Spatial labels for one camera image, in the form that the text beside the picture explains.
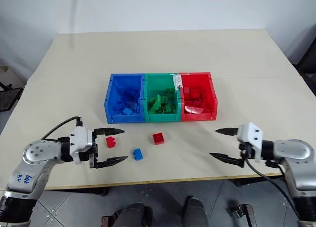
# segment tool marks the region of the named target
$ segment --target blue bin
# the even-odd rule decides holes
[[[104,101],[108,123],[145,122],[145,74],[111,74]]]

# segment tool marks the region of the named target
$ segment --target robotic arm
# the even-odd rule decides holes
[[[299,217],[299,227],[316,227],[316,163],[313,148],[301,140],[265,141],[263,132],[253,123],[239,128],[222,128],[216,132],[237,135],[240,159],[210,153],[222,162],[244,167],[248,159],[266,161],[266,166],[285,168],[284,178]]]
[[[89,160],[90,168],[103,168],[115,165],[127,158],[115,157],[98,162],[98,145],[95,139],[99,135],[114,135],[124,132],[114,128],[98,128],[93,131],[82,126],[80,117],[70,137],[57,140],[46,139],[56,130],[50,131],[41,140],[28,144],[22,154],[21,163],[9,178],[8,185],[0,201],[0,227],[27,227],[37,200],[41,196],[50,172],[56,164],[73,161],[81,164]]]

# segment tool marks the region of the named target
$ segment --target green bin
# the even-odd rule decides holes
[[[174,122],[181,120],[179,87],[175,88],[177,73],[145,74],[145,122]]]

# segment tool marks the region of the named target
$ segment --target white wall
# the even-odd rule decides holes
[[[0,0],[0,59],[28,79],[58,33],[266,28],[297,63],[316,35],[315,2]]]

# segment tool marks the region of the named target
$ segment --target white label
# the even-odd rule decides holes
[[[182,87],[182,79],[181,79],[181,75],[180,74],[171,74],[172,78],[173,78],[173,84],[174,87],[176,89],[176,91],[178,90],[178,87]]]

